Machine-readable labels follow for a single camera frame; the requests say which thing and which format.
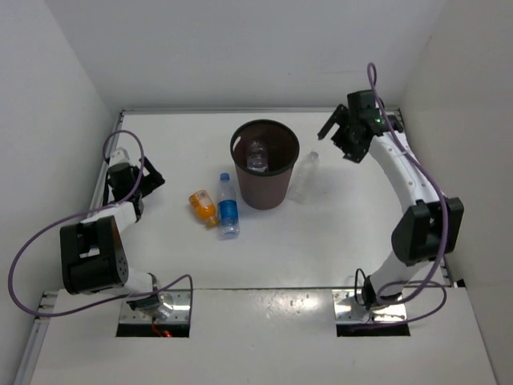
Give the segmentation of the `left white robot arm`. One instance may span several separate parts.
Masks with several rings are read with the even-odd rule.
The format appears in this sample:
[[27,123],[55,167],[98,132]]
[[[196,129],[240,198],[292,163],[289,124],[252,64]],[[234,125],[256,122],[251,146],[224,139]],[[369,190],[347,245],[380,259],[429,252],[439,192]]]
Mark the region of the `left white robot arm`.
[[166,296],[155,292],[160,283],[154,274],[129,267],[121,233],[141,219],[143,198],[164,183],[148,159],[140,168],[121,150],[111,156],[107,184],[113,205],[59,232],[63,284],[69,294],[126,294],[132,310],[159,316]]

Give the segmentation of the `blue label water bottle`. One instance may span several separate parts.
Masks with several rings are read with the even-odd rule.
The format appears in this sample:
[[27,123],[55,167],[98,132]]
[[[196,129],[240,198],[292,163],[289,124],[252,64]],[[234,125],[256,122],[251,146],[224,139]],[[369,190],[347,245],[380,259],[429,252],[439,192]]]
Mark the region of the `blue label water bottle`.
[[223,239],[235,239],[240,233],[236,192],[227,172],[220,174],[218,217]]

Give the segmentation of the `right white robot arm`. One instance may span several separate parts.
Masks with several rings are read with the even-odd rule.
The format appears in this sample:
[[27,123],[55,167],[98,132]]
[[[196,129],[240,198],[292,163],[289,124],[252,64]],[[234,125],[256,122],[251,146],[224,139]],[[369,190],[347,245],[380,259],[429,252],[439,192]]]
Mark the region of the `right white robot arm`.
[[424,267],[434,267],[452,253],[463,219],[464,205],[446,197],[418,168],[404,128],[393,115],[381,113],[374,93],[355,91],[347,95],[318,132],[332,136],[345,159],[356,164],[370,155],[381,166],[402,209],[391,235],[392,251],[380,268],[366,277],[360,298],[370,310],[396,302],[403,287]]

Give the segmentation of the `clear plastic bottle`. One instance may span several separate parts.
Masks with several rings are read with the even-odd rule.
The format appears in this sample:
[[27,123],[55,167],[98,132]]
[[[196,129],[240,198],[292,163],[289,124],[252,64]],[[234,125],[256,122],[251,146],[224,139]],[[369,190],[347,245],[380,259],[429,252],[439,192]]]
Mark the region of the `clear plastic bottle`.
[[287,197],[291,201],[302,203],[306,199],[319,163],[319,154],[315,151],[311,151],[301,159],[297,169],[293,172],[289,186]]

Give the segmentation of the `clear bottle white label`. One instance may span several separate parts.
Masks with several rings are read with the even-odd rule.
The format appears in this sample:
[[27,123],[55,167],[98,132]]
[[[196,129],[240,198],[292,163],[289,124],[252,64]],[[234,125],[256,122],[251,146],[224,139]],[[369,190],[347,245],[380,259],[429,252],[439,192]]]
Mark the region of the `clear bottle white label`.
[[253,140],[248,144],[246,167],[255,172],[266,172],[268,170],[267,146],[263,141]]

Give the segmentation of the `small orange juice bottle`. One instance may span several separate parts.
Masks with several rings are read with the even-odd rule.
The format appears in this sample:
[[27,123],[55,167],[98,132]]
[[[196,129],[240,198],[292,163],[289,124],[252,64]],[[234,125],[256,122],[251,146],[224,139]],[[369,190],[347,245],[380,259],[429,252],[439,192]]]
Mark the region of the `small orange juice bottle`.
[[216,206],[205,190],[194,192],[188,198],[188,201],[197,218],[202,221],[207,228],[213,228],[218,225]]

